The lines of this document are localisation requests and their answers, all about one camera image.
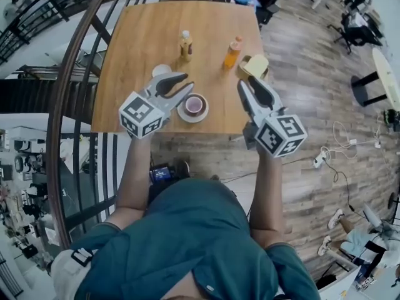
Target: yellow sponge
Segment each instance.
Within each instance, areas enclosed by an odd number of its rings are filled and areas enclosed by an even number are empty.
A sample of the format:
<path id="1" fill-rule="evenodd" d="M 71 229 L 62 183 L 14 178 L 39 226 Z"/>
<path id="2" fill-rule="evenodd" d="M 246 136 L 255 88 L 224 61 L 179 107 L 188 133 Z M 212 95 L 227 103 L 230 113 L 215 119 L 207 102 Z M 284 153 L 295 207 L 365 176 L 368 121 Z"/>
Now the yellow sponge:
<path id="1" fill-rule="evenodd" d="M 268 68 L 268 59 L 262 54 L 256 54 L 243 69 L 250 75 L 260 78 L 264 71 Z"/>

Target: teal shirt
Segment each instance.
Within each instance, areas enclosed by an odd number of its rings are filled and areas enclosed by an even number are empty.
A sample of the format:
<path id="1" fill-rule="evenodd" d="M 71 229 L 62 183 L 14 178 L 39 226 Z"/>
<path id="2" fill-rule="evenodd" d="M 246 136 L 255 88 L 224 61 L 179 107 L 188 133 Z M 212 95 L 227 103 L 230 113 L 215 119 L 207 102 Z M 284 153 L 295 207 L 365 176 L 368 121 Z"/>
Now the teal shirt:
<path id="1" fill-rule="evenodd" d="M 216 181 L 186 179 L 164 190 L 124 230 L 92 228 L 72 249 L 98 249 L 75 299 L 160 299 L 189 271 L 210 299 L 319 299 L 288 244 L 263 250 L 234 194 Z"/>

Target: round table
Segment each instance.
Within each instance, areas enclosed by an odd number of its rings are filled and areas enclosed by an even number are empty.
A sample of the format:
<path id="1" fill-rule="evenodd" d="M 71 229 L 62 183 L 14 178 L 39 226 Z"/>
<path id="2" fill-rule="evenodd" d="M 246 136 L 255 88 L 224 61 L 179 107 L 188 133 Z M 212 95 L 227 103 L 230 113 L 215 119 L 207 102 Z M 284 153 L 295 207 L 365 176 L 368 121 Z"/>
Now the round table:
<path id="1" fill-rule="evenodd" d="M 368 74 L 363 78 L 357 76 L 351 77 L 351 89 L 357 102 L 363 107 L 369 104 L 376 103 L 385 99 L 389 99 L 392 108 L 396 111 L 400 111 L 400 89 L 399 84 L 396 81 L 396 77 L 393 73 L 392 68 L 388 60 L 384 57 L 382 52 L 374 48 L 372 50 L 372 58 L 374 59 L 376 71 Z M 380 79 L 385 90 L 385 93 L 379 97 L 368 99 L 368 93 L 365 85 Z"/>

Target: black and white marker cube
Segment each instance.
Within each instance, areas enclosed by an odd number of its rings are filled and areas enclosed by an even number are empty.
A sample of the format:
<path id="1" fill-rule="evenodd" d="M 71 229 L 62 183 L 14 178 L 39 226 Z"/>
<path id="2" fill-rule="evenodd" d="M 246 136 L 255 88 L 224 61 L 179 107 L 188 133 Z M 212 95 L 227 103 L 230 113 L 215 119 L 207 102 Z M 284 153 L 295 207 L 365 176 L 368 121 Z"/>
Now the black and white marker cube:
<path id="1" fill-rule="evenodd" d="M 267 116 L 255 138 L 265 150 L 276 158 L 296 151 L 307 138 L 307 132 L 295 114 Z"/>
<path id="2" fill-rule="evenodd" d="M 119 108 L 119 122 L 128 134 L 139 139 L 163 126 L 164 113 L 136 92 Z"/>

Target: white shoe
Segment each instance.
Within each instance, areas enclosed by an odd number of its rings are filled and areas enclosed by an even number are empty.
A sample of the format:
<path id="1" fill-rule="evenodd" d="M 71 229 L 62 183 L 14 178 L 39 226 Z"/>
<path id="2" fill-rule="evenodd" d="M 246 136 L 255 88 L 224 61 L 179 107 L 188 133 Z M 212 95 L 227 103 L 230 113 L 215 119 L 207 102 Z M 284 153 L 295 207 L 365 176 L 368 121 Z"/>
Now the white shoe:
<path id="1" fill-rule="evenodd" d="M 326 236 L 321 246 L 318 249 L 318 256 L 323 256 L 326 254 L 326 251 L 330 250 L 329 243 L 332 241 L 330 236 Z"/>
<path id="2" fill-rule="evenodd" d="M 329 230 L 332 230 L 333 228 L 336 227 L 336 225 L 339 222 L 340 217 L 343 217 L 344 213 L 342 211 L 342 209 L 338 209 L 336 210 L 335 214 L 333 215 L 333 217 L 329 220 L 329 222 L 327 223 L 327 228 Z"/>

